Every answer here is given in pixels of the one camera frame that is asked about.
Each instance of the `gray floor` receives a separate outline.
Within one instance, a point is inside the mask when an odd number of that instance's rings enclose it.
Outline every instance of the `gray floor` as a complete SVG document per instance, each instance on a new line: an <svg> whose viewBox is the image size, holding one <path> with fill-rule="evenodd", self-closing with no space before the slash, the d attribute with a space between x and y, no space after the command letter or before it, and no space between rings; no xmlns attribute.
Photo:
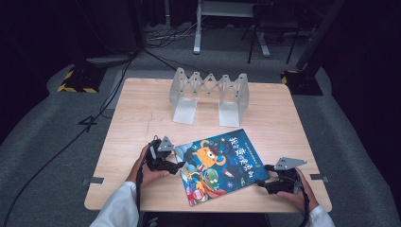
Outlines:
<svg viewBox="0 0 401 227"><path fill-rule="evenodd" d="M243 31L231 27L205 30L199 55L192 53L193 36L148 51L174 60L167 62L185 71L194 70L188 64L217 78L223 74L237 77L247 73L250 82L279 83L280 73L295 69L306 47L304 41L299 41L289 64L285 64L288 47L272 47L269 59L256 48L251 64L247 64L251 34L241 42ZM122 69L118 66L107 71L98 94L57 92L70 67L66 65L48 81L50 96L26 115L0 147L2 221L23 185L84 129L78 122L99 113ZM160 75L157 72L174 74L145 52L129 67L129 74L135 77L157 78ZM328 76L321 69L316 78L324 96L294 96L293 100L319 169L329 179L326 188L333 203L330 216L337 226L401 226L390 189L331 96ZM104 114L113 116L113 109L107 109ZM32 181L16 202L8 226L88 226L91 223L98 211L84 207L87 186L81 182L95 170L110 122L111 119L100 117L97 125L83 133ZM298 226L301 219L300 214L270 214L273 227Z"/></svg>

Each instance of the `wooden table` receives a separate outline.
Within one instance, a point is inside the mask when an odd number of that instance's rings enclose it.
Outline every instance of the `wooden table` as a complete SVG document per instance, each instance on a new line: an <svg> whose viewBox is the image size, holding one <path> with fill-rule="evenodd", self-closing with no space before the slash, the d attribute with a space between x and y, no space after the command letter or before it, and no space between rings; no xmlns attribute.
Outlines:
<svg viewBox="0 0 401 227"><path fill-rule="evenodd" d="M178 146L228 131L244 129L264 164L275 165L282 156L305 159L300 166L318 202L332 206L323 181L311 181L319 173L288 87L283 84L249 83L250 103L240 128L218 125L218 93L200 94L194 124L172 121L169 103L171 79L127 79L121 92L101 151L94 177L104 184L91 184L85 206L101 209L103 203L128 176L139 153L154 135L165 135ZM173 154L169 156L175 162ZM265 188L251 185L215 200L190 207L181 175L170 175L142 190L142 211L171 212L299 212L291 203Z"/></svg>

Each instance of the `book cover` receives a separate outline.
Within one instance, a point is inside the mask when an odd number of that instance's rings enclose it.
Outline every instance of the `book cover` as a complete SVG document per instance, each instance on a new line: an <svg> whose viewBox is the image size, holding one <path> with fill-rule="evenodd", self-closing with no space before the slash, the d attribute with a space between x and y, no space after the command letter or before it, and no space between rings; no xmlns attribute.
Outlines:
<svg viewBox="0 0 401 227"><path fill-rule="evenodd" d="M270 177L244 130L177 146L175 154L185 162L180 172L191 206Z"/></svg>

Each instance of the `metal stand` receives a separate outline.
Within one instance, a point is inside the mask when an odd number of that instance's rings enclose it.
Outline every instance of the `metal stand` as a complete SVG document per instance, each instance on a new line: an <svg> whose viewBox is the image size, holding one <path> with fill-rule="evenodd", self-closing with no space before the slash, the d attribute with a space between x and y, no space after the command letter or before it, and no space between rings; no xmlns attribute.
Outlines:
<svg viewBox="0 0 401 227"><path fill-rule="evenodd" d="M211 81L211 88L206 82ZM173 104L173 121L192 124L198 105L198 93L200 88L207 94L219 90L219 124L224 127L239 127L242 113L249 104L248 78L246 74L240 74L238 79L231 81L228 75L221 80L209 74L205 79L199 72L195 72L190 78L186 76L182 68L178 68L170 88L169 100Z"/></svg>

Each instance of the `yellow black warning tape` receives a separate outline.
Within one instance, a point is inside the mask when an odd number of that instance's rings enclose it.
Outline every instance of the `yellow black warning tape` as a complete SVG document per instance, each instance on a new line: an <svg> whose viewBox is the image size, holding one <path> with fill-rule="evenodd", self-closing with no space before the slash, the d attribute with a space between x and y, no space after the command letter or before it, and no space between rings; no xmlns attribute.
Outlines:
<svg viewBox="0 0 401 227"><path fill-rule="evenodd" d="M301 71L294 71L294 70L286 70L286 71L284 71L283 73L281 73L281 83L283 83L283 84L286 84L287 85L287 77L286 77L286 75L288 75L288 74L298 74L298 73L300 73Z"/></svg>
<svg viewBox="0 0 401 227"><path fill-rule="evenodd" d="M59 92L75 92L75 93L98 93L99 85L103 80L105 71L94 72L90 75L83 76L75 71L75 67L71 68L62 81Z"/></svg>

